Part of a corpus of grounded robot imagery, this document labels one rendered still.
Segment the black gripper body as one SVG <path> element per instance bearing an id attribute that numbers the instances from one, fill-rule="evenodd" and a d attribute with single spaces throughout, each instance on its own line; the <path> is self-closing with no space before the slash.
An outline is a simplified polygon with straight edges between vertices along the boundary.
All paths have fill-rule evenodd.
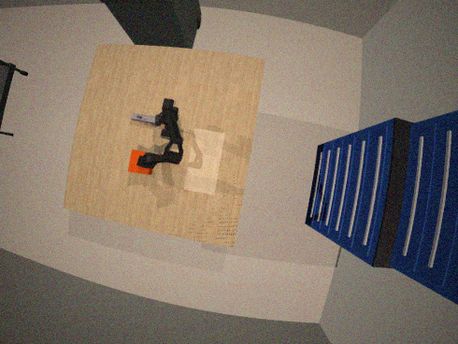
<path id="1" fill-rule="evenodd" d="M 172 109 L 175 110 L 176 113 L 178 113 L 178 111 L 179 111 L 177 107 L 172 107 Z M 166 124 L 166 127 L 165 127 L 166 130 L 163 129 L 162 135 L 163 135 L 163 136 L 171 137 L 171 136 L 170 136 L 170 133 L 169 133 L 169 131 L 168 131 L 167 123 L 165 123 L 165 124 Z"/>

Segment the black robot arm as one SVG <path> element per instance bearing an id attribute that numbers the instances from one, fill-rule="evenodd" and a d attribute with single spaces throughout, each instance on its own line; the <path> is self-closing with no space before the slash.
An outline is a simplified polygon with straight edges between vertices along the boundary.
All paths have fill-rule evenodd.
<path id="1" fill-rule="evenodd" d="M 172 109 L 174 105 L 173 99 L 164 99 L 162 112 L 155 115 L 155 124 L 161 125 L 167 123 L 168 131 L 171 139 L 170 143 L 165 147 L 164 154 L 158 155 L 154 153 L 146 153 L 143 156 L 139 156 L 137 164 L 144 168 L 154 168 L 158 163 L 171 163 L 178 165 L 183 156 L 182 142 L 183 139 L 179 133 L 179 126 L 177 120 L 179 119 L 178 113 Z M 179 152 L 170 151 L 173 144 L 178 145 Z"/>

